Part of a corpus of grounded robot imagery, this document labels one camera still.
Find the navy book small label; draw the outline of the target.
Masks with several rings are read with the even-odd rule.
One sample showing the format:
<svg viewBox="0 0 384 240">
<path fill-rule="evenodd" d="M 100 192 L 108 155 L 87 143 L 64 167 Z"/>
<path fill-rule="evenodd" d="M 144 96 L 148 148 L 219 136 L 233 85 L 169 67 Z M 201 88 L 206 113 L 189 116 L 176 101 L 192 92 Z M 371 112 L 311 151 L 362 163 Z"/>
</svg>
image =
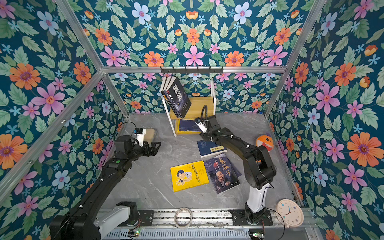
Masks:
<svg viewBox="0 0 384 240">
<path fill-rule="evenodd" d="M 215 142 L 197 141 L 201 158 L 214 157 L 227 152 L 227 148 Z"/>
</svg>

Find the dark blue yellow-label book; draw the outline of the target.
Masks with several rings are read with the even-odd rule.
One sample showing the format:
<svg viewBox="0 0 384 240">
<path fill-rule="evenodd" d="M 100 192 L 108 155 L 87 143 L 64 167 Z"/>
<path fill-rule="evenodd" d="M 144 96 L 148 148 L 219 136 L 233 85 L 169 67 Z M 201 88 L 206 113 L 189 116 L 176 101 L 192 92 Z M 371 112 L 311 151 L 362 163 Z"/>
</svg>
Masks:
<svg viewBox="0 0 384 240">
<path fill-rule="evenodd" d="M 179 122 L 179 131 L 182 132 L 200 132 L 201 129 L 196 124 L 195 120 L 181 119 Z"/>
</svg>

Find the purple old man book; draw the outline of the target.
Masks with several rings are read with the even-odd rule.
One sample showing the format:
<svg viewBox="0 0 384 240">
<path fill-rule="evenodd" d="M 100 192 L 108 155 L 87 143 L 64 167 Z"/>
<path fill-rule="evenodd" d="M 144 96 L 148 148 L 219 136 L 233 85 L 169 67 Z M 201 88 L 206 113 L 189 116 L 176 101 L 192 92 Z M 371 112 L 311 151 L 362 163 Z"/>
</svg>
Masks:
<svg viewBox="0 0 384 240">
<path fill-rule="evenodd" d="M 172 83 L 175 81 L 176 77 L 173 77 L 173 79 L 171 80 L 171 82 L 168 84 L 168 87 L 167 87 L 167 90 L 169 91 L 170 95 L 171 95 L 171 99 L 173 100 L 174 104 L 175 104 L 175 107 L 176 107 L 176 110 L 179 112 L 179 114 L 181 115 L 180 118 L 182 117 L 182 112 L 180 110 L 180 108 L 177 106 L 177 102 L 176 102 L 176 99 L 175 99 L 175 93 L 173 90 L 171 90 L 171 85 Z"/>
<path fill-rule="evenodd" d="M 226 154 L 204 161 L 210 182 L 217 194 L 240 185 L 238 171 L 232 165 Z"/>
</svg>

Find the black wolf cover book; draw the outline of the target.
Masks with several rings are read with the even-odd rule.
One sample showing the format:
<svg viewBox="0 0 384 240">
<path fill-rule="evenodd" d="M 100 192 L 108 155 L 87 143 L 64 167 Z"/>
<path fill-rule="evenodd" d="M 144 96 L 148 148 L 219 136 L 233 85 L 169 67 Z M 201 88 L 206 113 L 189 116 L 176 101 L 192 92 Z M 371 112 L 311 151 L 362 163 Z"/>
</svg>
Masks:
<svg viewBox="0 0 384 240">
<path fill-rule="evenodd" d="M 177 106 L 180 108 L 182 112 L 182 119 L 186 117 L 192 103 L 186 93 L 183 85 L 180 82 L 180 79 L 176 77 L 175 81 L 171 85 L 171 90 L 175 93 L 175 99 L 177 102 Z"/>
</svg>

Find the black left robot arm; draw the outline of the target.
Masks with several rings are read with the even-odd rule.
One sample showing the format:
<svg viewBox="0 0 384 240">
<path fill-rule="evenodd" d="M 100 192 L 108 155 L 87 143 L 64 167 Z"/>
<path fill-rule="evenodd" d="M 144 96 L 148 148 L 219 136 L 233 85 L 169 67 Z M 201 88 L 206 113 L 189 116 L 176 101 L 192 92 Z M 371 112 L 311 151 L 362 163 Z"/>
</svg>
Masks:
<svg viewBox="0 0 384 240">
<path fill-rule="evenodd" d="M 160 142 L 144 142 L 140 145 L 130 135 L 120 136 L 115 141 L 115 151 L 101 175 L 82 199 L 63 216 L 56 216 L 50 223 L 53 240 L 101 240 L 118 225 L 128 219 L 137 220 L 135 203 L 126 202 L 116 206 L 101 219 L 97 214 L 114 187 L 140 157 L 155 156 Z"/>
</svg>

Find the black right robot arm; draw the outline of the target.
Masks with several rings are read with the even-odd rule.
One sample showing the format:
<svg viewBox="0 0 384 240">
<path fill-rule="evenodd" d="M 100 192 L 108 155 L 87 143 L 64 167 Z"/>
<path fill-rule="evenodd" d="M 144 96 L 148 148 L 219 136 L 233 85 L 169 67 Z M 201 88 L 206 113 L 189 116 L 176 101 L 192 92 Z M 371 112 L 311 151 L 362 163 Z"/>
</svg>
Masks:
<svg viewBox="0 0 384 240">
<path fill-rule="evenodd" d="M 266 211 L 265 200 L 268 189 L 272 188 L 276 167 L 268 149 L 247 143 L 228 128 L 221 128 L 215 115 L 195 119 L 203 140 L 222 145 L 243 160 L 244 174 L 250 185 L 249 198 L 245 206 L 245 217 L 250 224 L 258 223 Z"/>
</svg>

